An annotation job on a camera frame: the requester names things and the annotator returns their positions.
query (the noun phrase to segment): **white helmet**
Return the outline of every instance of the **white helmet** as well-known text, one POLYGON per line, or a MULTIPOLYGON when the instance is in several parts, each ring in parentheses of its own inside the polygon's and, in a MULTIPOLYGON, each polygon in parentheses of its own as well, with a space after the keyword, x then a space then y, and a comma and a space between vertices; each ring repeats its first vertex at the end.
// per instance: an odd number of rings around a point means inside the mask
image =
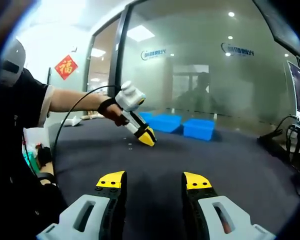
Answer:
POLYGON ((12 87, 19 79, 26 61, 26 51, 21 42, 14 39, 7 43, 0 63, 0 83, 12 87))

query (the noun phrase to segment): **table surface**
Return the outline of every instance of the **table surface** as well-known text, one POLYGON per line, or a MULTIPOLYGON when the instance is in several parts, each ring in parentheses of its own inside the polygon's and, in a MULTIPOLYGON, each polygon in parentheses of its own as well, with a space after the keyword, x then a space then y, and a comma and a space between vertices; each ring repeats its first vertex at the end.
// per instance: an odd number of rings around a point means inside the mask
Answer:
MULTIPOLYGON (((50 139, 56 126, 52 129, 50 139)), ((226 129, 216 129, 210 142, 158 131, 155 136, 156 145, 146 146, 108 119, 64 127, 54 171, 67 203, 93 194, 100 177, 125 170, 123 239, 181 240, 186 239, 182 172, 208 178, 219 195, 250 214, 252 224, 274 234, 300 201, 290 181, 292 170, 259 146, 258 136, 226 129)))

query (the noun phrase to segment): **black cable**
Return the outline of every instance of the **black cable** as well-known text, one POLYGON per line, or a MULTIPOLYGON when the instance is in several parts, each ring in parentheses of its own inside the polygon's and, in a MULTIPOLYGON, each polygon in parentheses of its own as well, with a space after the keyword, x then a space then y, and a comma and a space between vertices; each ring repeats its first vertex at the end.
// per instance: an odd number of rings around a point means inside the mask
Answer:
POLYGON ((56 134, 55 140, 54 140, 54 146, 53 146, 53 151, 52 151, 52 159, 54 160, 56 157, 56 151, 57 151, 57 142, 58 142, 58 138, 61 132, 62 127, 64 126, 64 123, 66 121, 66 119, 68 118, 68 116, 70 115, 70 113, 72 112, 72 110, 78 105, 78 103, 80 103, 86 96, 92 94, 94 91, 99 90, 99 89, 103 89, 103 88, 110 88, 110 87, 115 87, 115 88, 120 88, 116 85, 106 85, 106 86, 101 86, 101 87, 97 87, 96 89, 93 89, 91 91, 89 91, 87 94, 85 94, 84 96, 82 96, 73 106, 72 108, 68 111, 68 113, 65 115, 63 121, 61 122, 61 125, 58 129, 58 132, 56 134))
POLYGON ((296 117, 293 116, 293 115, 288 115, 288 116, 286 116, 284 119, 281 120, 281 122, 279 123, 279 125, 276 127, 276 129, 275 129, 273 132, 276 132, 276 131, 279 129, 279 127, 281 126, 281 124, 284 122, 284 120, 286 120, 287 118, 293 118, 293 119, 296 119, 296 117))

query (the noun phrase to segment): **red decoration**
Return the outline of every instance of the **red decoration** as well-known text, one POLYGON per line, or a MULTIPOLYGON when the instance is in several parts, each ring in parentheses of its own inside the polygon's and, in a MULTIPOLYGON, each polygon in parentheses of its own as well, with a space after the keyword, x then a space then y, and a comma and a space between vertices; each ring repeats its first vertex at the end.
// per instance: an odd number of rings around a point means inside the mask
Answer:
POLYGON ((78 65, 73 61, 70 55, 67 55, 54 67, 63 80, 66 80, 77 68, 78 65))

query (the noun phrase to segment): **blue foam block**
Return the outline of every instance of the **blue foam block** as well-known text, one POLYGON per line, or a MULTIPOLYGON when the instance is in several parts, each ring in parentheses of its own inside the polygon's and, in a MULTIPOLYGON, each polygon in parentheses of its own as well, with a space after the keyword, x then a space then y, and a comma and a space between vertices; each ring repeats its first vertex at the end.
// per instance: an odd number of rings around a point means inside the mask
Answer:
POLYGON ((180 126, 181 116, 160 114, 153 117, 149 126, 158 131, 171 133, 180 126))
POLYGON ((192 118, 186 121, 183 126, 183 135, 185 137, 210 141, 215 128, 215 122, 192 118))
POLYGON ((140 117, 143 118, 143 120, 148 124, 149 121, 153 118, 152 113, 151 112, 146 112, 146 111, 142 111, 139 112, 140 117))

